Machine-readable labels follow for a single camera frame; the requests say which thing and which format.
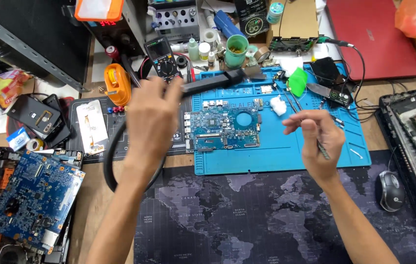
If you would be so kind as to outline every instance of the hand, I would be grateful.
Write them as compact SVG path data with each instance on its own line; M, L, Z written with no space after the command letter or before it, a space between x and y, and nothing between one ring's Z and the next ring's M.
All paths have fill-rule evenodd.
M142 80L142 88L133 90L126 112L130 140L126 164L136 164L150 173L156 171L177 129L183 82L179 77L173 79L164 98L166 83L159 77Z
M327 188L330 184L340 183L337 173L337 162L342 152L345 142L345 134L335 124L330 114L326 110L303 110L298 114L290 115L283 120L286 129L285 135L302 128L304 146L302 148L302 160L306 170L322 188ZM317 140L330 156L326 160L317 147Z

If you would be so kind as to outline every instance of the red led display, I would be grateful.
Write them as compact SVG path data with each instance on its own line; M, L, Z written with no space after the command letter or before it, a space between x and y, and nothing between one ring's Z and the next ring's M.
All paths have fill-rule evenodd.
M113 26L116 25L113 21L100 21L101 26Z

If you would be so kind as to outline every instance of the blue silicone repair mat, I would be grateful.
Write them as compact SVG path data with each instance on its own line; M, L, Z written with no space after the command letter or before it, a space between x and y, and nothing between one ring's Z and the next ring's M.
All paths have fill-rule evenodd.
M345 75L343 64L336 64L340 73ZM309 65L304 65L304 69L311 71ZM261 171L290 171L303 170L304 165L301 160L301 149L304 144L302 130L299 128L296 132L285 136L283 134L284 126L281 121L287 119L293 113L293 109L286 102L287 110L282 116L278 116L271 110L270 99L278 96L277 91L273 93L262 94L259 88L263 85L272 85L272 76L279 70L278 67L262 68L263 73L267 75L267 80L261 82L243 82L239 85L228 89L216 89L192 96L192 111L199 111L203 101L222 99L229 102L231 107L248 107L252 106L253 99L262 98L264 102L263 110L259 111L262 115L261 130L259 133L260 147L240 148L240 149L217 149L211 152L195 152L195 174L227 174L241 172L261 172ZM221 74L221 71L202 72L197 78L212 77ZM308 73L308 83L316 83L316 78ZM318 109L322 96L304 91L300 103L303 109ZM353 119L350 114L343 108L330 109L327 103L323 109L328 110L336 118L345 122L346 142L342 148L342 154L338 167L354 167L371 165L368 147L364 140L363 130L359 121ZM356 110L350 111L356 118Z

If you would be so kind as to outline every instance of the blue motherboard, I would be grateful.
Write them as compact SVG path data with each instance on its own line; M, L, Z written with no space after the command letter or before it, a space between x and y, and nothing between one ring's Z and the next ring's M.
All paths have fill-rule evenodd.
M262 109L262 99L241 105L204 101L200 111L184 114L186 152L259 147Z
M0 233L50 253L84 176L75 166L26 151L0 194Z

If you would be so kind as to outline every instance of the orange container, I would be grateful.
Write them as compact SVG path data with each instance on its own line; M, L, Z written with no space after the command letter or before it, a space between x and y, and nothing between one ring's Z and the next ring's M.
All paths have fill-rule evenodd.
M118 63L112 63L104 70L104 80L107 86L105 94L116 106L125 106L131 99L131 85L128 74Z
M74 16L79 21L110 21L110 22L119 21L120 17L122 16L123 1L124 0L112 0L110 4L109 12L107 13L107 18L101 19L101 18L92 18L92 17L80 17L78 13L79 13L79 10L81 9L83 0L77 0L76 9L74 11Z

